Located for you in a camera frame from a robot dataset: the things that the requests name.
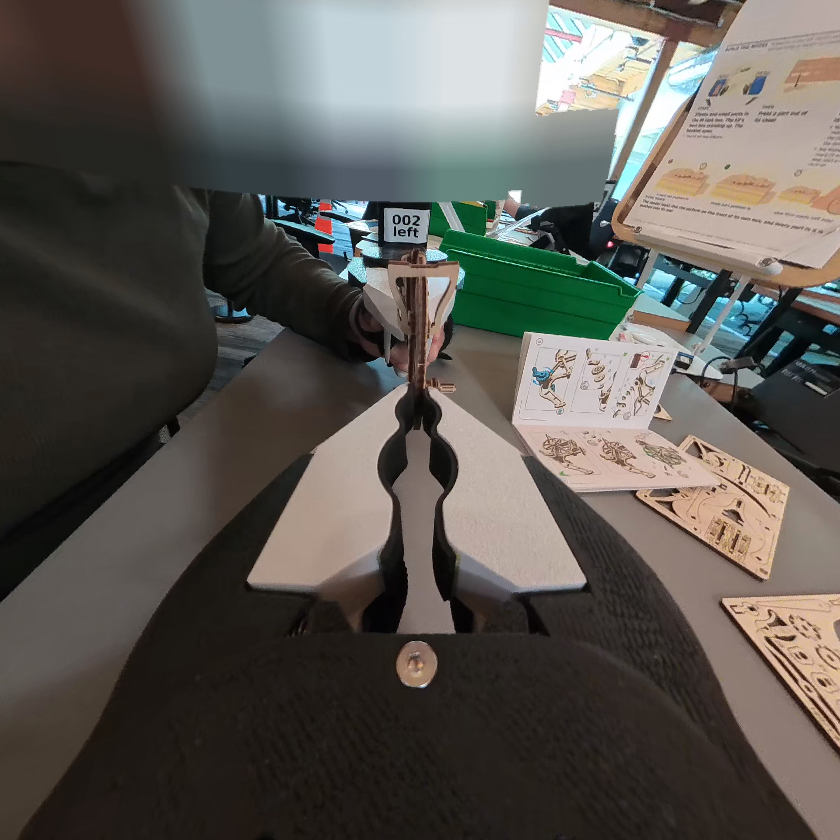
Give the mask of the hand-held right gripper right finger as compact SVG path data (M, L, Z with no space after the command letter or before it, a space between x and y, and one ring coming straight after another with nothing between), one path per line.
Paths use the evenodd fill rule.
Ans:
M425 393L434 514L434 578L455 630L504 602L581 592L586 578L517 448L446 394Z

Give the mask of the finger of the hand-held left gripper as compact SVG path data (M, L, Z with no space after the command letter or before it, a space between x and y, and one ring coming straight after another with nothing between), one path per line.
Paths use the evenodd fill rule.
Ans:
M364 305L381 324L386 338L398 343L406 341L408 313L396 281L391 282L388 269L366 269L363 288Z
M427 326L426 355L432 355L434 347L445 348L452 331L450 323L455 305L457 289L462 285L462 270L439 270L427 276Z

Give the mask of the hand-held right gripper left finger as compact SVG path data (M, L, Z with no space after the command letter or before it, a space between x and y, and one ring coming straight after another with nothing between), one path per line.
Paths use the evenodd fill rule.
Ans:
M394 632L407 594L400 502L411 396L400 385L311 454L248 585L337 603L354 628Z

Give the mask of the wooden model frame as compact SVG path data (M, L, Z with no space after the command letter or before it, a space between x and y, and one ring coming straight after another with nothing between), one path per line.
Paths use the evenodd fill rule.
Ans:
M391 282L395 280L405 301L408 313L406 342L409 353L407 381L413 397L413 427L420 428L423 420L425 396L427 394L427 276L436 271L459 270L459 263L448 260L428 264L424 257L415 252L409 261L390 261L387 265Z

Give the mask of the person's left forearm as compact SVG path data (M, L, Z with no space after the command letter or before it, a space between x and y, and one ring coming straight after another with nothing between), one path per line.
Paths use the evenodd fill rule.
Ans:
M210 290L342 359L375 358L356 328L360 290L267 220L257 196L222 191L205 196L203 277Z

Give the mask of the model instruction booklet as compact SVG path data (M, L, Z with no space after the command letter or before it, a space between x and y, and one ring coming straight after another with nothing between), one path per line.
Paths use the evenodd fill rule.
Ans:
M704 463L656 435L676 346L527 332L511 423L577 493L712 487Z

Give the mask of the person's left hand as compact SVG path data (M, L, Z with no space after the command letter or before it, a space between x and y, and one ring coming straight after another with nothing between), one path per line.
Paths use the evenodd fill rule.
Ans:
M362 350L373 356L375 359L385 357L385 339L382 324L368 312L364 303L360 303L355 309L354 334L357 344ZM427 365L435 362L442 351L445 351L452 339L454 323L449 317L441 331L433 337L427 352ZM409 367L409 353L407 342L392 343L388 358L385 363L391 366L400 376L407 376Z

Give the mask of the green storage bin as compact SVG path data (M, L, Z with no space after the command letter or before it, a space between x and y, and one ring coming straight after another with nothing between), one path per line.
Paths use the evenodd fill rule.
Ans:
M497 203L490 202L453 202L453 211L461 228L470 234L486 236L488 224L496 217Z
M441 249L465 271L455 324L521 337L525 332L608 340L640 290L597 262L450 229Z

